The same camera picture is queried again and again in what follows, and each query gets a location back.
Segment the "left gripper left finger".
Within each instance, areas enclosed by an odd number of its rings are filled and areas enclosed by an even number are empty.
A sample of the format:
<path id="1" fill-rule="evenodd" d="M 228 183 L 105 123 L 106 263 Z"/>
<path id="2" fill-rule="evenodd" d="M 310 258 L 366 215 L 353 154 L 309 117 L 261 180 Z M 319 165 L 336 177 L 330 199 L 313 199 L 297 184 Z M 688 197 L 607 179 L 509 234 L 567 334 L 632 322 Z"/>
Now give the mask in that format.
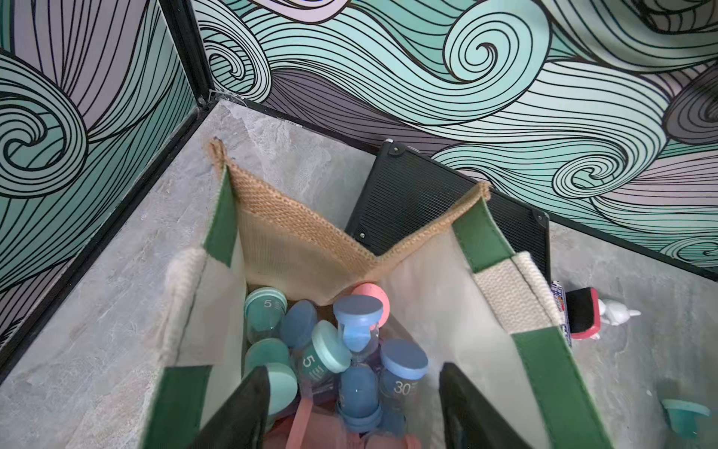
<path id="1" fill-rule="evenodd" d="M 269 416 L 267 367 L 253 369 L 188 448 L 262 448 Z"/>

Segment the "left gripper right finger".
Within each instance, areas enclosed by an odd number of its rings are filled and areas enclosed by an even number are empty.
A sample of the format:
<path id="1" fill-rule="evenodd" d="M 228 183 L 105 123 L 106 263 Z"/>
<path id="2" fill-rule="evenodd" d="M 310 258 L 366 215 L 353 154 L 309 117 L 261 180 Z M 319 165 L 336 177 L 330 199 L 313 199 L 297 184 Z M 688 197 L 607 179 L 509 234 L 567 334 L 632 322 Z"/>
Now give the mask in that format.
<path id="1" fill-rule="evenodd" d="M 442 366 L 439 396 L 447 448 L 530 448 L 454 363 Z"/>

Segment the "blue hourglass thirty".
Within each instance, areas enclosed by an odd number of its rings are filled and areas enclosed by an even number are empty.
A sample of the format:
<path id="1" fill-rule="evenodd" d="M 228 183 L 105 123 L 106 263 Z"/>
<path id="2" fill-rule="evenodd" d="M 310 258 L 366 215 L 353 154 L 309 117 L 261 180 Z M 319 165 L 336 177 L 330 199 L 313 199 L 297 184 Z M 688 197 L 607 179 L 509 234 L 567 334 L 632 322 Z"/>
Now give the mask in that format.
<path id="1" fill-rule="evenodd" d="M 417 397 L 429 360 L 418 344 L 400 339 L 385 340 L 380 356 L 381 429 L 401 437 L 405 433 L 407 409 Z"/>

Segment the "green hourglass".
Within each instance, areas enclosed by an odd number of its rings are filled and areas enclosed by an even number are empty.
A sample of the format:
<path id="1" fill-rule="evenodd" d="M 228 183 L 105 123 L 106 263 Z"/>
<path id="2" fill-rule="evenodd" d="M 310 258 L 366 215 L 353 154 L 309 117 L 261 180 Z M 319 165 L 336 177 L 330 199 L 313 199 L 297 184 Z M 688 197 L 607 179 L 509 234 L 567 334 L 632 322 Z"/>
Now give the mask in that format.
<path id="1" fill-rule="evenodd" d="M 323 320 L 312 329 L 310 341 L 295 351 L 294 359 L 299 385 L 308 388 L 348 370 L 352 354 L 342 342 L 338 329 Z"/>
<path id="2" fill-rule="evenodd" d="M 244 305 L 246 335 L 249 344 L 280 336 L 280 325 L 288 310 L 282 291 L 274 287 L 260 287 L 248 297 Z"/>
<path id="3" fill-rule="evenodd" d="M 661 405 L 668 415 L 671 430 L 684 439 L 697 439 L 699 433 L 697 419 L 712 416 L 712 411 L 708 407 L 691 401 L 664 398 L 661 400 Z"/>

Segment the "blue hourglass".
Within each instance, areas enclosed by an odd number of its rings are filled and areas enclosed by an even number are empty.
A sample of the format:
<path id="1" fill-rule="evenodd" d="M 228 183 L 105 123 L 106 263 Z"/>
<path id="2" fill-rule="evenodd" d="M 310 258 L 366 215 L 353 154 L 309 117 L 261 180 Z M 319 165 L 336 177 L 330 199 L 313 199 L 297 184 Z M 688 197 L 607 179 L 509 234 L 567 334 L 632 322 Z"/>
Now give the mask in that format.
<path id="1" fill-rule="evenodd" d="M 355 362 L 366 360 L 379 347 L 379 323 L 383 303 L 375 297 L 351 295 L 333 305 L 340 340 L 349 349 Z"/>
<path id="2" fill-rule="evenodd" d="M 383 418 L 376 372 L 366 364 L 353 365 L 340 374 L 338 415 L 353 433 L 375 430 Z"/>

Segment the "blue card box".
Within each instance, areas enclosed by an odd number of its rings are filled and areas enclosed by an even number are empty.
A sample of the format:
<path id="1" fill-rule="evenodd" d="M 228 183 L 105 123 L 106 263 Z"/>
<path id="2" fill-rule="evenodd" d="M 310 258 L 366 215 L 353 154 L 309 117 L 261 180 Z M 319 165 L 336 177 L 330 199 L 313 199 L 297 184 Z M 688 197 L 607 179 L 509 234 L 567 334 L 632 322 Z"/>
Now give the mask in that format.
<path id="1" fill-rule="evenodd" d="M 561 331 L 565 337 L 568 347 L 572 346 L 572 336 L 570 331 L 570 320 L 568 319 L 568 301 L 566 297 L 566 291 L 560 282 L 553 281 L 550 284 L 550 289 L 555 299 L 556 306 L 560 312 L 562 323 Z"/>

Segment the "white rabbit figurine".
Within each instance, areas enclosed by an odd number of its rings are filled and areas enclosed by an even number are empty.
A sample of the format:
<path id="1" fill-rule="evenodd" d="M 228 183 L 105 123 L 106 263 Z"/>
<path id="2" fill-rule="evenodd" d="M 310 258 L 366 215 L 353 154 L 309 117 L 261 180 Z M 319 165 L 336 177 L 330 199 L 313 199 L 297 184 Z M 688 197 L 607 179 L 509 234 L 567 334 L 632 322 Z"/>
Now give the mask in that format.
<path id="1" fill-rule="evenodd" d="M 634 317 L 641 316 L 626 304 L 600 299 L 592 287 L 567 293 L 568 327 L 573 340 L 599 340 L 602 327 L 619 327 Z"/>

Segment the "black ribbed case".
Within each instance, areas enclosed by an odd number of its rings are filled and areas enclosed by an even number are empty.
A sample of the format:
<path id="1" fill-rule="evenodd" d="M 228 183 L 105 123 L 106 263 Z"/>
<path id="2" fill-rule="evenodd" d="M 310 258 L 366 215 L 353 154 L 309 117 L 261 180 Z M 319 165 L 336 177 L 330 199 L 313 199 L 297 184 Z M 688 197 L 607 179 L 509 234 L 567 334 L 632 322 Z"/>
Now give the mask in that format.
<path id="1" fill-rule="evenodd" d="M 381 256 L 439 218 L 475 185 L 473 179 L 394 140 L 385 140 L 345 232 Z M 550 220 L 542 210 L 493 191 L 488 209 L 517 252 L 531 254 L 551 280 Z"/>

